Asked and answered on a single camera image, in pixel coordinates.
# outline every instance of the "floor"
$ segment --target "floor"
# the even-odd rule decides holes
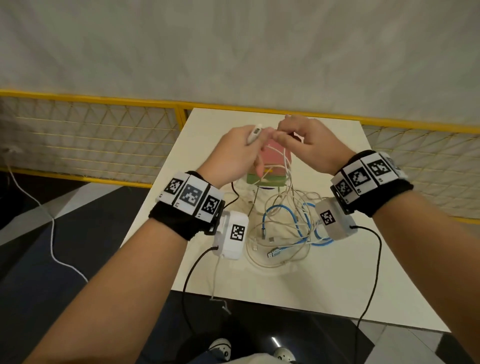
[[[56,216],[54,251],[91,278],[120,246],[148,190],[17,175],[19,184]],[[74,271],[49,252],[51,223],[19,197],[17,216],[0,230],[0,362],[21,363],[82,289]],[[300,363],[353,363],[355,321],[229,301],[232,315],[208,297],[187,294],[192,336],[171,291],[138,363],[185,363],[219,336],[232,357],[272,353],[276,342]],[[363,322],[357,363],[473,363],[450,334]]]

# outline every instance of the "right hand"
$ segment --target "right hand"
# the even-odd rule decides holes
[[[288,135],[303,136],[303,143]],[[300,115],[285,115],[273,139],[321,173],[335,175],[355,155],[323,123]]]

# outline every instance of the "white sneaker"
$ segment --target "white sneaker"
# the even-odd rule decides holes
[[[225,361],[230,361],[230,357],[232,356],[232,344],[230,344],[230,341],[228,341],[227,339],[221,338],[215,340],[210,344],[210,347],[208,349],[219,349],[223,353]]]
[[[292,352],[284,347],[277,348],[274,351],[273,356],[284,362],[291,363],[295,361],[295,356],[292,354]]]

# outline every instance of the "cable connector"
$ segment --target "cable connector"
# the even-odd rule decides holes
[[[281,251],[280,248],[275,248],[267,254],[267,258],[273,258],[274,256],[279,255]]]

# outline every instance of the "table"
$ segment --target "table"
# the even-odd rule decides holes
[[[220,137],[230,128],[259,123],[264,127],[276,127],[281,119],[281,115],[275,114],[194,109],[124,242],[146,221],[155,198],[174,173],[194,170],[200,166]],[[353,150],[370,148],[358,121],[321,120]],[[295,156],[292,160],[292,176],[297,189],[332,196],[329,189],[331,177],[312,170]],[[230,201],[232,198],[232,195],[227,194],[225,200]],[[353,218],[358,225],[378,231],[373,220],[364,214],[356,212]],[[212,237],[198,234],[188,243],[172,289],[182,290],[194,261],[212,245],[212,241]],[[215,296],[359,318],[372,291],[377,254],[377,238],[368,231],[358,231],[355,235],[328,246],[312,247],[306,259],[281,268],[256,267],[245,254],[238,261],[222,259],[218,267]],[[216,256],[207,254],[200,261],[190,278],[187,292],[211,294],[216,260]],[[377,290],[364,319],[449,331],[385,243]]]

